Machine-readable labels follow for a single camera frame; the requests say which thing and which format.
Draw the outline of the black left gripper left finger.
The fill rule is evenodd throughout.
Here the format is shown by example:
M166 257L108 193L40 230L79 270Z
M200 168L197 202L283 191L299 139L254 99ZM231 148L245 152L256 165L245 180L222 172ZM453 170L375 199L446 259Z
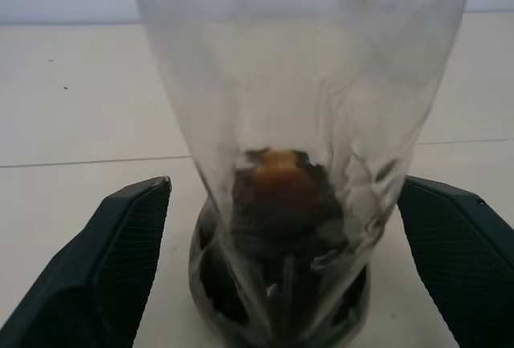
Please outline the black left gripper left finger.
M0 348L133 348L170 194L161 176L105 197L0 328Z

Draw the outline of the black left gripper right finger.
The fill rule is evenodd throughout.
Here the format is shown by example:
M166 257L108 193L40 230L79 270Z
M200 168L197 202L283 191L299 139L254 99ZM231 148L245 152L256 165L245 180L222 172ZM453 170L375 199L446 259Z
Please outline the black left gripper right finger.
M398 208L418 275L459 348L514 348L514 229L477 194L414 176Z

